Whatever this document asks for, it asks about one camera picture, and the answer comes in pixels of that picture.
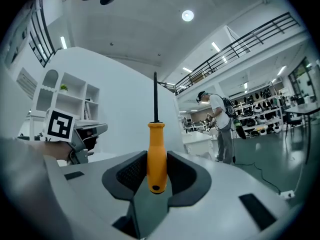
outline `yellow screwdriver handle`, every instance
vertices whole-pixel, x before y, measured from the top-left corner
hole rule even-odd
[[[150,146],[147,155],[146,177],[149,189],[154,194],[160,194],[167,186],[167,154],[164,142],[164,127],[162,122],[151,122]]]

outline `white bookshelf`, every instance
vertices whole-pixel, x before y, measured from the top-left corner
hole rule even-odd
[[[60,90],[61,85],[66,85],[68,91]],[[73,114],[77,125],[98,124],[99,92],[99,88],[67,72],[46,70],[34,92],[30,117],[45,118],[49,108],[57,108]],[[91,114],[88,119],[85,118],[86,104]],[[30,123],[30,140],[34,136],[32,128]]]

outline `potted plant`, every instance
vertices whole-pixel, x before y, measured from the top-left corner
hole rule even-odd
[[[68,91],[68,87],[65,84],[61,84],[60,92],[65,94],[67,93],[67,91]]]

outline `railing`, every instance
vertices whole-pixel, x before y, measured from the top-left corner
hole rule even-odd
[[[279,33],[284,34],[285,30],[295,25],[299,26],[299,23],[289,12],[268,21],[214,54],[177,82],[175,86],[170,86],[170,90],[172,91],[173,88],[175,95],[182,93],[225,65],[249,53],[252,47],[263,45],[265,40]]]
[[[31,41],[29,42],[29,45],[41,65],[45,67],[50,61],[50,58],[56,54],[56,51],[48,32],[43,0],[34,0],[34,3],[35,7],[39,7],[40,9],[36,10],[31,16],[32,27],[30,31]]]

